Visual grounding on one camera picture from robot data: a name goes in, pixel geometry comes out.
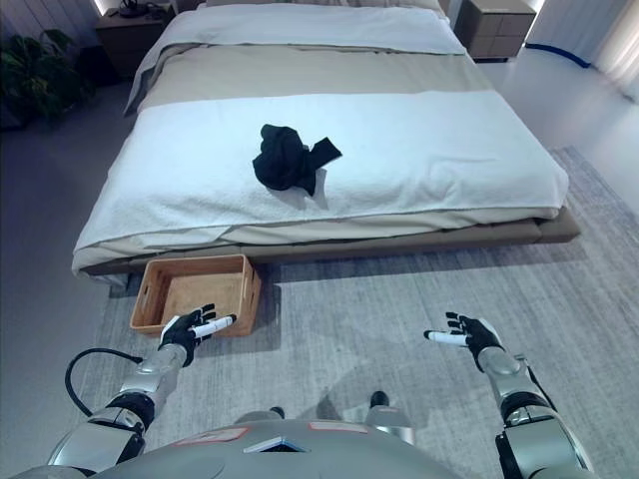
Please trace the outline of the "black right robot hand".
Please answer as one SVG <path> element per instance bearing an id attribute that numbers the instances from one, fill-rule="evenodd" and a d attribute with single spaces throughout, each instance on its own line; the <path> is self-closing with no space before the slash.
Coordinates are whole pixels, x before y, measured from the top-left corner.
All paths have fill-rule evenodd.
<path id="1" fill-rule="evenodd" d="M 480 372 L 479 355 L 487 348 L 504 350 L 501 339 L 494 327 L 486 320 L 473 318 L 454 311 L 445 313 L 449 331 L 427 329 L 423 332 L 426 340 L 467 348 Z"/>

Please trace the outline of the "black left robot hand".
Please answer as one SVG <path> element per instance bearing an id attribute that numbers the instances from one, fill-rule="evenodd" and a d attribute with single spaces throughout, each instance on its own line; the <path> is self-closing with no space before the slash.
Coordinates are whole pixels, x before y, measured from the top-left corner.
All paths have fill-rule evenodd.
<path id="1" fill-rule="evenodd" d="M 193 362 L 197 346 L 236 321 L 235 314 L 217 317 L 213 303 L 202 305 L 187 314 L 175 315 L 161 332 L 159 348 L 168 344 L 182 346 L 186 351 L 183 366 L 188 367 Z"/>

